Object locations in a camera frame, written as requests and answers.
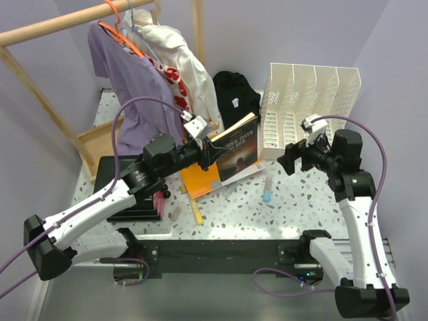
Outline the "Three Days To See book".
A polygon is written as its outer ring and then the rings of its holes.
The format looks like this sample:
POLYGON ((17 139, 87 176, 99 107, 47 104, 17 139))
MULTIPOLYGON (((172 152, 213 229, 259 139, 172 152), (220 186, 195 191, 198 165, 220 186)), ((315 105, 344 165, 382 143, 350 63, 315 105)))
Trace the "Three Days To See book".
POLYGON ((257 162, 257 129, 257 117, 250 112, 211 140, 214 145, 228 149, 216 162, 220 181, 257 162))

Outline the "orange folder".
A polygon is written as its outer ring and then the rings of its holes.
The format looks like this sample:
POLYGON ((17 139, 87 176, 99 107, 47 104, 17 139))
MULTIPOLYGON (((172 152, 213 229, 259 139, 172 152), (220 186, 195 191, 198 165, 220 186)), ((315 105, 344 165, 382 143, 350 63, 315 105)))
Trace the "orange folder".
POLYGON ((212 165, 208 171, 203 171, 198 164, 193 164, 182 170, 180 174, 190 198, 196 199, 264 169, 265 166, 258 160, 255 164, 243 169, 226 181, 220 181, 217 165, 212 165))

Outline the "blue highlighter marker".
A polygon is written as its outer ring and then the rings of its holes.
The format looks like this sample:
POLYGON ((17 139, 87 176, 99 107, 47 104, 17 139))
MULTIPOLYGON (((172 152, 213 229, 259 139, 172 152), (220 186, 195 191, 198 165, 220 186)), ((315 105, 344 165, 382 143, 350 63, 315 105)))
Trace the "blue highlighter marker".
POLYGON ((270 202, 272 197, 272 178, 266 177, 265 178, 265 185, 263 189, 263 201, 264 202, 270 202))

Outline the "pink drawer tray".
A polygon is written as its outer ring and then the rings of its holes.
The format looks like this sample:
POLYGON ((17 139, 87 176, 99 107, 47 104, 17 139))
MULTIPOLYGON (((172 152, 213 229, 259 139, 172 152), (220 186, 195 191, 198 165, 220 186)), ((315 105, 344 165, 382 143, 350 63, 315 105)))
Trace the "pink drawer tray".
POLYGON ((164 215, 165 198, 162 191, 157 191, 153 197, 153 206, 159 217, 162 219, 164 215))

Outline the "green highlighter marker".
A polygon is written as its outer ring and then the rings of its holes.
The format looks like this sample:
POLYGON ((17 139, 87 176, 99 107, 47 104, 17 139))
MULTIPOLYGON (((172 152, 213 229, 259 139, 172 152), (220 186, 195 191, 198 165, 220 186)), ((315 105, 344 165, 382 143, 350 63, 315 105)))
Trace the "green highlighter marker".
POLYGON ((236 192, 237 192, 237 187, 235 185, 228 185, 223 189, 223 191, 221 192, 221 195, 227 199, 233 193, 236 193, 236 192))

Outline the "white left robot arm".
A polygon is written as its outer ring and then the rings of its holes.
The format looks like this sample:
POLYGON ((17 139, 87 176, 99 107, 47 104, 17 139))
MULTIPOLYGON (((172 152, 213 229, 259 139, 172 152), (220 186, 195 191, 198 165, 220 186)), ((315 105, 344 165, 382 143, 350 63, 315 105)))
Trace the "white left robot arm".
POLYGON ((138 160, 97 193, 73 207, 41 219, 34 215, 24 223, 24 246, 43 281, 63 274, 71 266, 94 259, 132 262, 138 242, 127 229, 84 241, 83 234, 107 218, 164 189, 165 178, 195 163, 206 171, 228 151, 209 138, 176 146, 160 134, 143 148, 138 160))

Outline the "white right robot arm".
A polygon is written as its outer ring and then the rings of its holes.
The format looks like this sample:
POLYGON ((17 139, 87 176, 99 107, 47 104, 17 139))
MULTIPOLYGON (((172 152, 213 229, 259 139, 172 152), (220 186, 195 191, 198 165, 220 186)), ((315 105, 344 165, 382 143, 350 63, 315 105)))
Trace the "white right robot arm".
POLYGON ((328 186, 342 212, 348 231, 352 261, 344 258, 328 232, 304 231, 298 246, 300 259, 321 264, 334 284, 334 298, 343 318, 392 320, 409 302, 392 274, 377 225, 376 187, 370 173, 361 169, 362 137, 338 130, 333 141, 325 134, 285 147, 278 158, 288 175, 301 160, 302 171, 318 169, 328 176, 328 186))

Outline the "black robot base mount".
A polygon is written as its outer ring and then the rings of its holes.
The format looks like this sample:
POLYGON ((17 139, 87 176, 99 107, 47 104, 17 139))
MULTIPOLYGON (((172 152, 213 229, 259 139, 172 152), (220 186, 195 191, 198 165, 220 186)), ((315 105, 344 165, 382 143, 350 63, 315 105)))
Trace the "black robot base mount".
POLYGON ((304 282, 318 282, 324 277, 322 266, 306 253, 297 239, 174 240, 137 239, 128 228, 120 228, 128 249, 124 259, 115 261, 114 280, 136 281, 146 274, 161 278, 163 274, 252 274, 259 268, 285 271, 304 282))

